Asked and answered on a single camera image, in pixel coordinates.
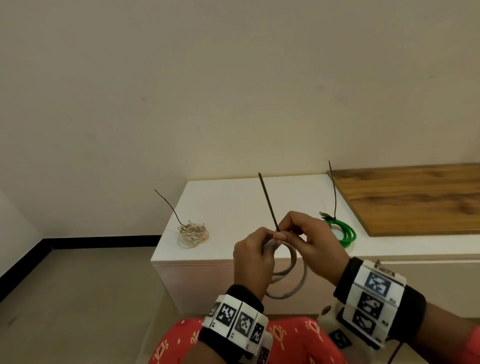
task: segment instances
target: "fingernail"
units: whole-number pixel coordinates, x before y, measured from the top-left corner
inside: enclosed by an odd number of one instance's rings
[[[287,240],[287,236],[282,232],[276,232],[275,234],[273,234],[273,238],[280,240],[281,242]]]

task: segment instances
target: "white wall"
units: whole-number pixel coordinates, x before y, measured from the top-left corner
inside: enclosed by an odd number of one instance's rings
[[[7,1],[0,186],[48,237],[187,180],[480,161],[480,2]]]
[[[38,230],[0,191],[0,277],[40,240]]]

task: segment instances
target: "green coiled cable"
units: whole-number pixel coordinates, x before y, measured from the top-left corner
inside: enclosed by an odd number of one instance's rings
[[[355,230],[352,229],[350,225],[344,223],[343,221],[340,221],[337,218],[333,218],[324,212],[320,212],[320,216],[326,221],[328,225],[337,225],[340,227],[343,232],[343,238],[338,239],[338,241],[345,249],[347,249],[350,244],[352,244],[352,241],[357,238],[357,233],[355,232]]]

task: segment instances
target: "left hand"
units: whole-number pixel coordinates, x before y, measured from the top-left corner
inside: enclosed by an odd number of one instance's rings
[[[259,228],[244,240],[235,244],[233,250],[233,280],[248,288],[260,301],[265,296],[272,282],[275,265],[274,252],[279,244],[262,243],[275,232],[267,228]]]

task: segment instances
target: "black baseboard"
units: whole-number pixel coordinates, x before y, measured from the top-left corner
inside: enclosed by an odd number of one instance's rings
[[[43,239],[0,277],[0,302],[54,249],[157,246],[161,235]]]
[[[43,239],[0,277],[0,302],[28,276],[51,250],[50,246],[45,243],[45,239]]]
[[[131,248],[157,246],[161,235],[100,236],[92,238],[43,239],[52,249]]]

